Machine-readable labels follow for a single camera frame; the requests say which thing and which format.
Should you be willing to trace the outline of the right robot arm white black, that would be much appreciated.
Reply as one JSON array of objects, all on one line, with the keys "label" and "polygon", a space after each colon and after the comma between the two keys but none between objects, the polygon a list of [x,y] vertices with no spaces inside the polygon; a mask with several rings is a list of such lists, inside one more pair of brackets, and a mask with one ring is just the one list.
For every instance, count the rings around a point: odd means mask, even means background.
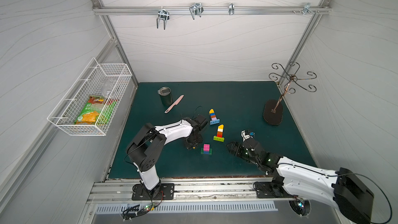
[{"label": "right robot arm white black", "polygon": [[339,210],[356,224],[371,223],[374,194],[345,168],[338,171],[315,168],[293,161],[286,156],[266,152],[254,138],[242,143],[230,142],[227,149],[232,155],[252,163],[266,175],[269,183],[254,183],[258,198],[296,198],[292,208],[304,214],[302,198],[315,200]]}]

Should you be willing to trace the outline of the dark green long lego brick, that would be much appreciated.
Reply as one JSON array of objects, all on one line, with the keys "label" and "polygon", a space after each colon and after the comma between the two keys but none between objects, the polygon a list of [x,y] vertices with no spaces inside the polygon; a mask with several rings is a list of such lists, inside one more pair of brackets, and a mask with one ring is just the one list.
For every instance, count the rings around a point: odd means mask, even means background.
[{"label": "dark green long lego brick", "polygon": [[210,148],[210,152],[204,152],[204,149],[201,149],[201,154],[205,154],[205,155],[211,155],[212,154],[212,149]]}]

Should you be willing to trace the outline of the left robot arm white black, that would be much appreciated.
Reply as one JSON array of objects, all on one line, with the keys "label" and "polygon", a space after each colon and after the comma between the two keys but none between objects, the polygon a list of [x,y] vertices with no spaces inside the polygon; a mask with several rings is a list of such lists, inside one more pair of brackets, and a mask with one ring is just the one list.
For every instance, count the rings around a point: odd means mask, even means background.
[{"label": "left robot arm white black", "polygon": [[202,115],[189,117],[162,126],[145,124],[126,148],[126,157],[140,176],[140,183],[133,187],[132,200],[155,200],[166,194],[174,197],[174,184],[162,184],[156,170],[156,163],[165,145],[183,139],[187,150],[195,149],[203,142],[202,132],[208,120]]}]

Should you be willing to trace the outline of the lime green long lego brick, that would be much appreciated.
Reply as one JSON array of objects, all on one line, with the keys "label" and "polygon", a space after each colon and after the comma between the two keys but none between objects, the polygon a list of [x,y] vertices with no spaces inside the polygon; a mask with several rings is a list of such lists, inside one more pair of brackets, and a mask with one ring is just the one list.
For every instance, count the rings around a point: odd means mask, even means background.
[{"label": "lime green long lego brick", "polygon": [[224,138],[218,137],[218,136],[214,136],[214,137],[213,137],[213,140],[214,140],[214,141],[219,141],[219,142],[224,142]]}]

